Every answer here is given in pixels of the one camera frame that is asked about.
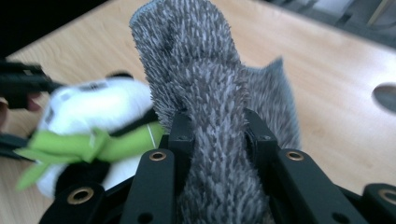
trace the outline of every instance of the wooden table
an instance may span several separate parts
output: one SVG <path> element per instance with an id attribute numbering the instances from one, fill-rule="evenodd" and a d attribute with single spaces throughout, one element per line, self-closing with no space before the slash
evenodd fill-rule
<path id="1" fill-rule="evenodd" d="M 144 79 L 128 21 L 144 0 L 115 0 L 9 56 L 40 63 L 53 79 L 80 83 L 126 70 Z M 304 150 L 337 185 L 361 193 L 368 183 L 396 185 L 396 115 L 373 89 L 396 82 L 396 51 L 265 2 L 213 0 L 232 27 L 244 63 L 282 56 Z M 44 105 L 48 97 L 43 97 Z M 5 131 L 28 134 L 40 114 L 13 112 Z M 36 188 L 15 192 L 28 163 L 0 159 L 0 223 L 37 223 L 51 200 Z"/>

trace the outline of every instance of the gray fuzzy sock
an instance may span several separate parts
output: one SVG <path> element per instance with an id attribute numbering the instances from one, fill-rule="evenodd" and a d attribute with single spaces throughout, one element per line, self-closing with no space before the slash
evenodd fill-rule
<path id="1" fill-rule="evenodd" d="M 297 123 L 283 120 L 295 119 L 292 95 L 278 90 L 289 90 L 283 70 L 270 72 L 282 64 L 270 70 L 243 66 L 228 23 L 206 0 L 152 1 L 130 24 L 165 130 L 178 110 L 186 110 L 195 131 L 190 173 L 177 199 L 179 221 L 262 222 L 267 201 L 245 151 L 243 108 L 258 112 L 282 146 L 300 145 Z M 273 80 L 273 87 L 260 85 Z M 285 127 L 288 133 L 282 133 Z"/>

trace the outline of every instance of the green ribbon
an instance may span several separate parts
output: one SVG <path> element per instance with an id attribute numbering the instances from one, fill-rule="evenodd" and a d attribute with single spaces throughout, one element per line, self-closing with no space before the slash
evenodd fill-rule
<path id="1" fill-rule="evenodd" d="M 120 137 L 111 137 L 97 128 L 93 128 L 91 134 L 59 135 L 37 131 L 27 148 L 15 150 L 18 155 L 37 161 L 22 174 L 17 190 L 33 185 L 52 164 L 91 163 L 94 159 L 115 162 L 140 155 L 157 148 L 163 133 L 158 121 L 142 125 Z"/>

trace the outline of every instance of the stuffed animal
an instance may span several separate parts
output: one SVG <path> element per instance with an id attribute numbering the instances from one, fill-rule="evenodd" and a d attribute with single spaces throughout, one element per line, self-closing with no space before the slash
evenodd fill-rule
<path id="1" fill-rule="evenodd" d="M 162 135 L 149 87 L 128 74 L 61 87 L 28 148 L 16 150 L 37 161 L 18 189 L 36 182 L 51 198 L 79 181 L 110 189 L 135 174 L 140 156 L 157 148 Z"/>
<path id="2" fill-rule="evenodd" d="M 208 0 L 152 0 L 130 27 L 165 131 L 176 112 L 191 119 L 194 151 L 177 196 L 178 222 L 271 222 L 246 151 L 244 108 L 266 121 L 281 148 L 300 149 L 282 60 L 264 68 L 244 65 L 229 24 Z"/>

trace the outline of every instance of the metal screw hole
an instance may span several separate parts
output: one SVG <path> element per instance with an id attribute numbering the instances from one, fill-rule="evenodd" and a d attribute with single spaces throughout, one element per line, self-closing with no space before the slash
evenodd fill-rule
<path id="1" fill-rule="evenodd" d="M 396 205 L 396 191 L 392 189 L 381 189 L 378 192 L 379 196 L 387 201 L 388 203 L 392 203 Z"/>
<path id="2" fill-rule="evenodd" d="M 149 158 L 152 161 L 163 161 L 166 158 L 166 154 L 163 152 L 153 152 L 151 155 L 149 155 Z"/>
<path id="3" fill-rule="evenodd" d="M 286 156 L 292 161 L 302 161 L 304 159 L 303 154 L 298 152 L 288 152 Z"/>
<path id="4" fill-rule="evenodd" d="M 73 190 L 67 197 L 69 204 L 81 204 L 87 202 L 93 196 L 93 189 L 82 187 Z"/>

